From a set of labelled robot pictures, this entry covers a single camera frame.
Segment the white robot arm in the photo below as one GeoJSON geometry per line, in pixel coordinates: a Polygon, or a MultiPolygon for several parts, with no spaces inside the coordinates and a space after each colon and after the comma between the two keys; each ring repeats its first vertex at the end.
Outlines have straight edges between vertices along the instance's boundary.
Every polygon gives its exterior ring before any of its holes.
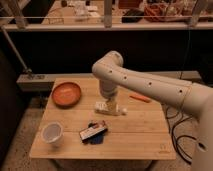
{"type": "Polygon", "coordinates": [[[199,126],[191,171],[213,169],[213,88],[125,69],[117,51],[96,61],[92,73],[99,79],[100,94],[109,101],[115,99],[117,86],[122,86],[194,116],[199,126]]]}

